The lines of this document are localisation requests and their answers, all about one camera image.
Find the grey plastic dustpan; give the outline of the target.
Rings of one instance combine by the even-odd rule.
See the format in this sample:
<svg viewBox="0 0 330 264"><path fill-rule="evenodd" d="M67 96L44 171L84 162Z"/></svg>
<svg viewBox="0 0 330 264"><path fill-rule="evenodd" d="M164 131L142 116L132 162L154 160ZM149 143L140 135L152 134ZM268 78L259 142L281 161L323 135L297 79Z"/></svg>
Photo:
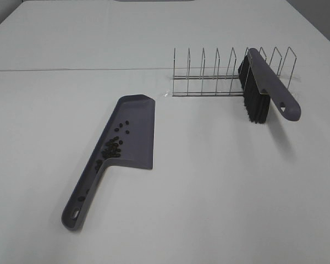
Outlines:
<svg viewBox="0 0 330 264"><path fill-rule="evenodd" d="M79 230L86 218L99 182L108 167L121 166L139 169L152 169L153 142L155 130L155 101L146 95L127 95L121 97L107 123L114 128L117 123L129 120L130 124L118 133L123 140L121 156L103 162L99 172L90 185L86 199L78 202L83 184L77 182L63 212L62 224L71 231Z"/></svg>

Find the pile of coffee beans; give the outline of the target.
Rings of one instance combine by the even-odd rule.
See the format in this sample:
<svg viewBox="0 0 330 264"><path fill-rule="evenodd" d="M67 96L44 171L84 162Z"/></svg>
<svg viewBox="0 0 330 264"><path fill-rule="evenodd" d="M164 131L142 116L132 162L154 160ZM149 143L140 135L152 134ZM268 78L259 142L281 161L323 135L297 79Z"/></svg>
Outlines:
<svg viewBox="0 0 330 264"><path fill-rule="evenodd" d="M123 140L118 133L123 127L127 128L129 124L130 121L125 120L122 123L117 123L114 128L112 128L109 123L105 126L79 179L79 182L84 186L84 192L81 192L78 196L78 202L82 202L86 199L86 195L90 190L90 185L103 165L103 162L109 158L118 158L121 156Z"/></svg>

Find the grey brush black bristles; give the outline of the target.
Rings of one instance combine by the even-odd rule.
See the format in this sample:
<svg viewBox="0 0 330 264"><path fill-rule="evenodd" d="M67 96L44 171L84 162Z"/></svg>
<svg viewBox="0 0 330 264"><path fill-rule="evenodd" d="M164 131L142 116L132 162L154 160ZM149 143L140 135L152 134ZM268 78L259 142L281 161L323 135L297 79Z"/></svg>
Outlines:
<svg viewBox="0 0 330 264"><path fill-rule="evenodd" d="M279 77L255 48L249 48L238 69L244 106L249 120L264 124L270 103L289 121L297 122L301 108Z"/></svg>

